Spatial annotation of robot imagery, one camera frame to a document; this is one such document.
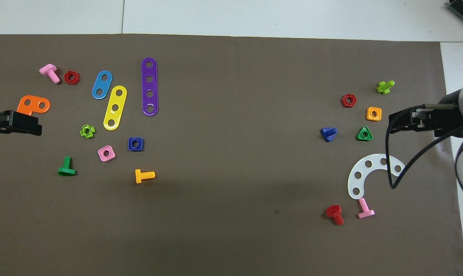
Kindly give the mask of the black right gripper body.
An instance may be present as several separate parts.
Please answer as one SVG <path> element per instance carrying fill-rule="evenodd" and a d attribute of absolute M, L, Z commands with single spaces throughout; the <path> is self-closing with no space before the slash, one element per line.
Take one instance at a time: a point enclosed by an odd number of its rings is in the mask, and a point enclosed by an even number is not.
<path fill-rule="evenodd" d="M 458 127 L 463 126 L 463 117 L 459 110 L 459 92 L 452 92 L 444 96 L 439 104 L 454 104 L 456 107 L 450 110 L 433 110 L 430 113 L 426 126 L 434 131 L 435 137 L 440 137 Z"/>

